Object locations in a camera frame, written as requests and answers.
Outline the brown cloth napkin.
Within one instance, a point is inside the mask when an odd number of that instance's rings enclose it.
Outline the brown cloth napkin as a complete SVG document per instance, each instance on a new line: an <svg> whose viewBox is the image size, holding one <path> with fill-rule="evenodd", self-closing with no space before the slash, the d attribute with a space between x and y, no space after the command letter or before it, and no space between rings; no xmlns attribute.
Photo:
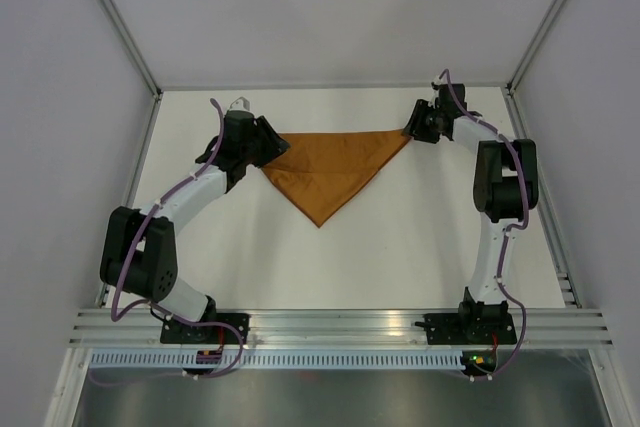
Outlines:
<svg viewBox="0 0 640 427"><path fill-rule="evenodd" d="M318 228L409 143L401 130L286 133L283 138L290 148L262 172Z"/></svg>

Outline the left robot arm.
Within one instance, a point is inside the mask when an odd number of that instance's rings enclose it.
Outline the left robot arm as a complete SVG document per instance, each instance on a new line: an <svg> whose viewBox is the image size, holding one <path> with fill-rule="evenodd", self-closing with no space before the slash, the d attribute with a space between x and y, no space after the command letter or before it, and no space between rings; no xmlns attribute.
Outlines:
<svg viewBox="0 0 640 427"><path fill-rule="evenodd" d="M182 180L158 199L140 208L118 207L109 217L100 278L115 290L111 319L117 322L148 304L161 315L164 344L244 339L244 322L219 319L215 300L180 277L176 238L205 207L229 193L248 167L265 167L290 145L263 116L229 111L220 120L218 135Z"/></svg>

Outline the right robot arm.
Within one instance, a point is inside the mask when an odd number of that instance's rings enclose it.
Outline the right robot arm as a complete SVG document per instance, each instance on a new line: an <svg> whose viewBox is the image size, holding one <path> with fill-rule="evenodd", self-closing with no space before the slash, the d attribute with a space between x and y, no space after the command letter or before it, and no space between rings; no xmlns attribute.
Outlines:
<svg viewBox="0 0 640 427"><path fill-rule="evenodd" d="M462 84L436 81L430 99L417 100L404 136L436 144L446 138L475 157L472 198L480 215L476 264L454 313L426 314L416 322L428 345L514 345L507 291L513 247L539 200L537 147L530 139L511 140L467 108Z"/></svg>

